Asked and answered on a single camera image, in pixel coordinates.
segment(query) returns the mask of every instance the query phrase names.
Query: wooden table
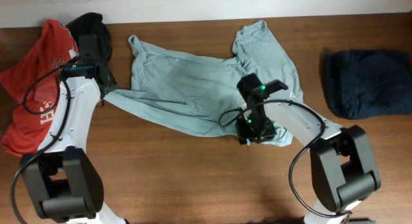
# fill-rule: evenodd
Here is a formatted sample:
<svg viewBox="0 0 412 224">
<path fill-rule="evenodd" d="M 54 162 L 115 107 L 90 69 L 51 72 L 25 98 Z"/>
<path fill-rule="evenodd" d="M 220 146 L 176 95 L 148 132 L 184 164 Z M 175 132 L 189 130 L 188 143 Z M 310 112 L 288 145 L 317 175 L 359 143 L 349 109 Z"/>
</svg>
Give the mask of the wooden table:
<svg viewBox="0 0 412 224">
<path fill-rule="evenodd" d="M 344 126 L 358 124 L 370 138 L 382 188 L 355 209 L 353 217 L 379 223 L 412 223 L 412 116 L 350 121 L 333 116 L 321 84 L 321 55 L 347 49 L 396 49 L 412 52 L 411 14 L 349 15 L 265 19 L 297 67 L 304 101 Z M 231 46 L 242 26 L 257 19 L 149 24 L 111 24 L 113 74 L 129 88 L 135 34 L 169 50 L 217 58 L 232 57 Z M 40 28 L 0 30 L 0 70 L 13 66 L 30 49 Z M 1 89 L 1 135 L 16 106 Z M 301 145 L 240 146 L 236 138 L 198 138 L 150 123 L 107 104 L 96 108 L 88 136 L 88 156 L 104 182 L 105 200 L 131 223 L 246 223 L 263 218 L 298 218 L 306 211 L 287 180 L 289 164 Z M 0 217 L 17 223 L 9 201 L 19 159 L 0 152 Z M 306 155 L 295 172 L 301 196 L 313 203 Z M 22 181 L 17 199 L 29 223 L 39 219 Z"/>
</svg>

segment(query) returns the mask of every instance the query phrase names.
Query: navy blue cloth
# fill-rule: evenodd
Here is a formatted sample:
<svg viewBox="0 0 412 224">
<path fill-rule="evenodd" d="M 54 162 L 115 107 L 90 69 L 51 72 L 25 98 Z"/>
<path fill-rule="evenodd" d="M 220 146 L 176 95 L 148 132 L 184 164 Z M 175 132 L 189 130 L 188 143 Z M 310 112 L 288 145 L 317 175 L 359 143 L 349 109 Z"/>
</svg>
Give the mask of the navy blue cloth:
<svg viewBox="0 0 412 224">
<path fill-rule="evenodd" d="M 326 96 L 333 113 L 361 119 L 412 113 L 412 70 L 407 53 L 350 50 L 325 55 Z"/>
</svg>

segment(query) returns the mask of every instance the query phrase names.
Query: black bracket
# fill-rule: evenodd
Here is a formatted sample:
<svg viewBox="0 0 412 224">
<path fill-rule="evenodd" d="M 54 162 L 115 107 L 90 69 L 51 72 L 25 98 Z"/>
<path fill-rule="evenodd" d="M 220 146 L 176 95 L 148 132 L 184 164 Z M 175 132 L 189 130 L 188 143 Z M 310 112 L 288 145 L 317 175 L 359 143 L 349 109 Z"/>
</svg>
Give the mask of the black bracket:
<svg viewBox="0 0 412 224">
<path fill-rule="evenodd" d="M 262 84 L 258 76 L 252 73 L 242 77 L 238 82 L 237 88 L 247 107 L 251 108 L 251 113 L 247 119 L 244 116 L 240 116 L 236 120 L 236 131 L 240 143 L 245 144 L 247 140 L 257 143 L 272 140 L 276 135 L 275 127 L 266 116 L 265 108 L 263 106 L 256 106 L 256 104 L 263 102 L 271 93 L 281 89 L 288 89 L 288 86 L 279 80 Z"/>
<path fill-rule="evenodd" d="M 319 201 L 331 212 L 343 211 L 380 188 L 380 174 L 365 131 L 359 126 L 341 131 L 310 148 L 312 185 Z M 349 156 L 349 161 L 341 165 L 339 155 Z"/>
<path fill-rule="evenodd" d="M 103 98 L 110 91 L 118 89 L 105 56 L 107 53 L 102 39 L 95 34 L 81 35 L 77 62 L 65 64 L 60 75 L 65 79 L 79 76 L 94 78 L 100 90 L 100 98 Z"/>
<path fill-rule="evenodd" d="M 25 163 L 32 156 L 22 159 Z M 53 180 L 58 170 L 67 178 Z M 83 149 L 67 147 L 63 152 L 46 153 L 22 173 L 36 213 L 57 223 L 73 218 L 96 218 L 103 206 L 103 183 Z"/>
</svg>

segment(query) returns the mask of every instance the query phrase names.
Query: red t-shirt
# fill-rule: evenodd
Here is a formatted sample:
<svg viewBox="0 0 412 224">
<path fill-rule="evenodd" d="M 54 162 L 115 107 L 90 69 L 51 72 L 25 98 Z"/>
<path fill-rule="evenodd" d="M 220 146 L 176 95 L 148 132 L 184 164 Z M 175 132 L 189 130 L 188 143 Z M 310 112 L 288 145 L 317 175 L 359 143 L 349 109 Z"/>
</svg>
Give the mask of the red t-shirt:
<svg viewBox="0 0 412 224">
<path fill-rule="evenodd" d="M 22 104 L 24 94 L 37 79 L 72 59 L 77 52 L 70 31 L 60 22 L 48 19 L 40 39 L 24 59 L 0 74 L 0 84 Z M 29 93 L 26 105 L 32 111 L 45 111 L 55 102 L 56 92 L 53 74 Z M 56 107 L 46 114 L 32 115 L 20 105 L 13 111 L 13 121 L 1 139 L 1 145 L 18 156 L 35 153 L 52 124 L 55 110 Z"/>
</svg>

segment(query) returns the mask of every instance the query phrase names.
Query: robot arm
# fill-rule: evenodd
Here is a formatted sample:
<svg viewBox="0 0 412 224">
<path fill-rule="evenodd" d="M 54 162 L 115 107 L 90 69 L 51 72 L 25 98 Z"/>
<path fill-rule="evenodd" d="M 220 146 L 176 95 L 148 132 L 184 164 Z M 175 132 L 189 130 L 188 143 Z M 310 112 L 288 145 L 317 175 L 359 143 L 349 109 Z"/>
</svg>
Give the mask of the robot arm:
<svg viewBox="0 0 412 224">
<path fill-rule="evenodd" d="M 60 72 L 55 118 L 37 149 L 44 153 L 35 160 L 33 156 L 22 159 L 22 165 L 33 161 L 22 177 L 40 218 L 71 224 L 126 224 L 104 203 L 102 180 L 86 156 L 93 110 L 117 87 L 116 82 L 95 35 L 80 36 L 79 47 L 77 62 L 65 64 Z M 66 178 L 52 179 L 58 171 L 64 171 Z"/>
<path fill-rule="evenodd" d="M 270 97 L 273 93 L 276 97 L 290 97 L 287 89 L 278 80 L 263 85 L 255 74 L 243 77 L 238 90 L 247 108 L 236 119 L 238 136 L 252 142 L 268 141 L 275 134 L 273 128 L 268 128 L 272 120 L 283 125 L 305 146 L 289 171 L 292 191 L 310 211 L 304 222 L 339 224 L 348 217 L 349 210 L 380 188 L 368 137 L 359 126 L 343 128 L 300 101 Z M 294 164 L 306 150 L 310 150 L 312 185 L 318 197 L 314 209 L 299 197 L 292 181 Z M 349 161 L 341 165 L 340 155 L 349 156 Z"/>
</svg>

